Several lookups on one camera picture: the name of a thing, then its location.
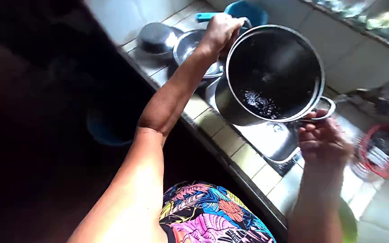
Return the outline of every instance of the pot handle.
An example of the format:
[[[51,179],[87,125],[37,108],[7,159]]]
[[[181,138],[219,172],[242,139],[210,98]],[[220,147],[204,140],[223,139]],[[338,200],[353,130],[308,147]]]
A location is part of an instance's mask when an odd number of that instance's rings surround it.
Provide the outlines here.
[[[334,101],[332,101],[330,98],[327,98],[325,96],[321,96],[320,97],[321,99],[324,99],[325,101],[327,101],[329,104],[330,104],[330,108],[328,110],[328,113],[325,115],[325,116],[322,116],[322,117],[317,117],[317,118],[311,118],[311,119],[301,119],[301,121],[304,121],[304,122],[318,122],[320,120],[323,120],[323,119],[327,119],[328,117],[330,117],[332,115],[332,113],[334,113],[335,111],[335,108],[337,107],[334,103]]]

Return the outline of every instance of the colorful tropical print fabric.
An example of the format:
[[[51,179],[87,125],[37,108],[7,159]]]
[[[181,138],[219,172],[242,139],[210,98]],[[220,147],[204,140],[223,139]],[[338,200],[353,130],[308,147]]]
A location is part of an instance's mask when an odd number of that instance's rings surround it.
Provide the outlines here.
[[[175,243],[276,242],[234,194],[205,182],[181,182],[167,190],[160,225]]]

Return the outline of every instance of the sink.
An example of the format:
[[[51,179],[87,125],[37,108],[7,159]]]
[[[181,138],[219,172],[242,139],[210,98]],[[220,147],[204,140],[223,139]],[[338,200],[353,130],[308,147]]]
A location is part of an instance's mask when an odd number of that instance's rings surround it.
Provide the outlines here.
[[[215,80],[206,88],[205,101],[220,113],[215,99],[218,81],[219,79]],[[283,164],[289,162],[300,151],[298,147],[298,122],[285,124],[266,121],[252,126],[233,126],[271,163]]]

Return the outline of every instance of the steel bowl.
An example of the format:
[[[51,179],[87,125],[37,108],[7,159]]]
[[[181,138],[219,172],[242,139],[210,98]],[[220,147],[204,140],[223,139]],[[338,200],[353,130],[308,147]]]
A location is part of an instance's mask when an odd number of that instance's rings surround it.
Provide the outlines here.
[[[173,58],[179,66],[193,53],[204,35],[204,29],[196,29],[188,31],[178,38],[173,48]],[[212,79],[221,76],[225,64],[225,60],[219,59],[209,67],[204,78]]]
[[[183,31],[162,23],[145,25],[136,38],[138,46],[145,52],[154,55],[171,53]]]

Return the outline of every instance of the pot rim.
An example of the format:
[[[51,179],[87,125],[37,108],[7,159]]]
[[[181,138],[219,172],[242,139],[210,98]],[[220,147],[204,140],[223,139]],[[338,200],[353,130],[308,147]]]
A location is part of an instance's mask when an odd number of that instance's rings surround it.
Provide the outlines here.
[[[265,29],[265,28],[279,28],[279,29],[283,29],[283,30],[287,30],[295,35],[297,35],[298,37],[300,37],[303,41],[305,41],[305,43],[311,48],[311,50],[314,52],[315,56],[316,56],[316,59],[318,60],[318,63],[319,63],[319,67],[320,67],[320,71],[321,71],[321,80],[316,80],[315,81],[315,87],[313,89],[313,95],[312,95],[312,98],[310,99],[310,102],[303,108],[301,109],[301,111],[299,113],[296,113],[295,115],[291,116],[291,117],[288,117],[288,118],[284,118],[284,119],[268,119],[268,118],[265,118],[265,117],[261,117],[255,113],[253,113],[252,111],[250,111],[244,104],[241,103],[240,99],[238,99],[238,97],[235,95],[235,92],[233,91],[232,89],[232,86],[230,85],[230,79],[229,79],[229,63],[230,63],[230,58],[232,57],[232,53],[234,52],[234,50],[236,49],[236,47],[242,43],[242,41],[244,41],[246,38],[250,37],[250,36],[253,36],[256,34],[256,31],[257,30],[262,30],[262,29]],[[243,33],[241,36],[239,36],[237,38],[237,40],[234,42],[234,44],[232,45],[232,47],[230,48],[230,51],[229,51],[229,54],[227,56],[227,60],[226,60],[226,68],[225,68],[225,72],[226,72],[226,79],[227,79],[227,84],[230,88],[230,91],[232,92],[232,95],[235,97],[236,101],[246,110],[248,111],[249,113],[251,113],[252,115],[262,119],[262,120],[265,120],[265,121],[269,121],[269,122],[291,122],[291,121],[294,121],[294,120],[298,120],[302,117],[304,117],[306,114],[308,114],[311,110],[313,110],[316,105],[319,103],[319,100],[322,96],[322,93],[324,91],[324,88],[325,88],[325,71],[324,71],[324,67],[323,67],[323,63],[322,63],[322,60],[318,54],[318,52],[316,51],[316,49],[313,47],[313,45],[310,43],[310,41],[304,37],[303,35],[301,35],[299,32],[291,29],[291,28],[288,28],[288,27],[285,27],[285,26],[282,26],[282,25],[260,25],[260,26],[257,26],[257,27],[254,27],[248,31],[246,31],[245,33]]]

